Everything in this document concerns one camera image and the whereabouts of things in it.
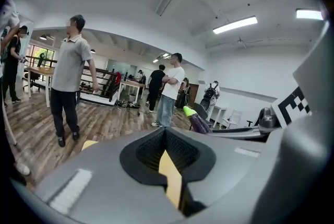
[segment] fluorescent light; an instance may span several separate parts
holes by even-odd
[[[54,40],[54,37],[47,35],[46,38]]]
[[[228,23],[227,25],[215,28],[213,30],[213,32],[215,34],[219,34],[219,33],[229,31],[229,30],[232,30],[232,29],[235,29],[235,28],[253,25],[255,23],[257,23],[257,19],[256,19],[255,16],[252,16],[252,17],[249,17],[249,18],[246,18],[246,19],[243,19],[243,20],[235,21],[235,22],[232,22],[232,23]]]
[[[321,12],[318,10],[298,9],[296,11],[296,17],[298,19],[323,20],[323,16],[321,15]]]

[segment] jeans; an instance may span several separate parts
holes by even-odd
[[[157,110],[157,120],[156,123],[161,126],[170,126],[173,112],[174,112],[175,100],[169,98],[165,95],[161,95],[158,110]]]
[[[150,110],[153,111],[156,106],[156,101],[158,98],[159,89],[149,88],[149,94],[147,96],[147,101],[150,103]]]
[[[76,92],[58,91],[51,88],[51,113],[56,127],[57,137],[64,137],[63,107],[66,115],[66,122],[72,132],[79,132],[78,116],[75,110]]]

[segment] door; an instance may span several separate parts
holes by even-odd
[[[190,85],[190,100],[189,100],[189,107],[193,107],[195,100],[196,100],[196,95],[198,91],[198,85],[196,84],[189,84]]]

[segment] man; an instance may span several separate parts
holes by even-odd
[[[210,100],[209,108],[207,110],[207,113],[208,113],[207,121],[210,121],[210,117],[211,117],[214,105],[216,103],[216,100],[220,96],[220,89],[219,89],[218,81],[215,80],[213,83],[208,84],[204,90],[204,93],[206,94],[208,90],[212,91],[213,93],[213,96]]]
[[[51,112],[56,127],[58,144],[61,147],[65,147],[65,131],[62,116],[63,108],[66,114],[66,122],[72,131],[73,140],[79,138],[78,117],[75,110],[76,92],[79,91],[85,61],[89,64],[93,90],[99,90],[95,64],[90,53],[90,46],[80,34],[85,26],[85,22],[82,15],[75,15],[69,20],[66,26],[68,37],[62,42],[57,66],[52,78]]]
[[[21,49],[21,38],[26,38],[28,34],[29,31],[27,26],[22,26],[21,28],[19,28],[18,32],[10,41],[6,49],[7,58],[5,59],[6,65],[3,74],[3,96],[5,100],[6,92],[9,87],[9,93],[12,103],[21,102],[21,100],[16,96],[15,82],[18,63],[19,61],[22,62],[24,60],[24,58],[19,55]]]
[[[159,90],[163,87],[162,78],[165,76],[163,72],[165,70],[165,66],[163,64],[159,65],[159,70],[153,71],[150,78],[148,79],[148,96],[146,105],[150,105],[150,113],[154,112],[154,107],[156,106],[156,101],[158,98]]]
[[[16,12],[16,6],[13,0],[6,0],[3,4],[0,11],[0,34],[3,33],[4,29],[9,26],[10,30],[8,34],[1,41],[1,53],[3,53],[6,45],[9,41],[12,40],[13,36],[17,33],[20,28],[20,20]],[[0,130],[5,130],[5,122],[3,118],[3,99],[2,99],[2,67],[0,63]],[[26,181],[22,175],[29,175],[29,168],[22,163],[17,163],[15,161],[14,155],[11,152],[10,145],[7,140],[6,134],[0,135],[1,145],[3,146],[2,154],[4,158],[2,158],[2,165],[4,165],[5,174],[8,174],[13,179],[18,180],[22,184],[26,184]]]
[[[184,78],[184,70],[180,66],[182,55],[174,53],[170,59],[174,68],[170,69],[162,78],[165,83],[157,111],[157,119],[152,126],[170,126],[174,111],[175,100],[177,99],[178,89]]]
[[[141,80],[143,76],[144,76],[143,71],[142,71],[142,70],[139,70],[136,79]]]

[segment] short hair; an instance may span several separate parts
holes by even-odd
[[[29,35],[29,31],[28,31],[28,27],[27,26],[21,26],[20,28],[19,28],[19,32],[20,31],[25,31],[25,33],[27,34],[27,35]]]
[[[85,19],[83,18],[83,16],[80,15],[80,14],[77,14],[77,15],[71,17],[70,20],[76,22],[76,25],[75,25],[75,26],[76,26],[76,28],[78,29],[78,31],[81,32],[82,29],[83,29],[84,26],[85,26],[85,23],[86,23],[86,21],[85,21]]]
[[[180,63],[182,61],[182,55],[181,53],[174,53],[172,56],[176,56],[178,62]]]

